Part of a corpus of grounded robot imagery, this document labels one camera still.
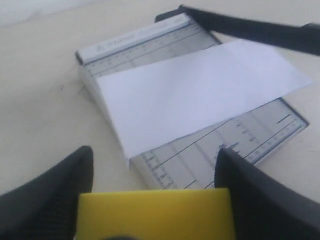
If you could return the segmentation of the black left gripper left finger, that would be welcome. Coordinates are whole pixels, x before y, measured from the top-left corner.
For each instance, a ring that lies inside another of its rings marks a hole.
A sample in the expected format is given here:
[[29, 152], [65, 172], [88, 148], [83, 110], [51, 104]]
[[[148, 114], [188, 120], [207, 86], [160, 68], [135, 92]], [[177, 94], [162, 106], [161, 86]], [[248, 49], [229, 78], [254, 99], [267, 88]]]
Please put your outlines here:
[[72, 240], [81, 194], [94, 184], [94, 153], [82, 146], [39, 177], [0, 197], [2, 240]]

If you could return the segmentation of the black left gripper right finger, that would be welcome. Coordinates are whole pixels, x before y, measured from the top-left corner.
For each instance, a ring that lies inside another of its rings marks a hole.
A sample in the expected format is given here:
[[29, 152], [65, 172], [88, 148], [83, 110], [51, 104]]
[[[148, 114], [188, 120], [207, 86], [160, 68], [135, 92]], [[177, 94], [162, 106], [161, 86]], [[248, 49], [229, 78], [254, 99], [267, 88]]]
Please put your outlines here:
[[231, 149], [219, 151], [214, 186], [228, 189], [238, 240], [318, 240], [319, 203], [287, 188]]

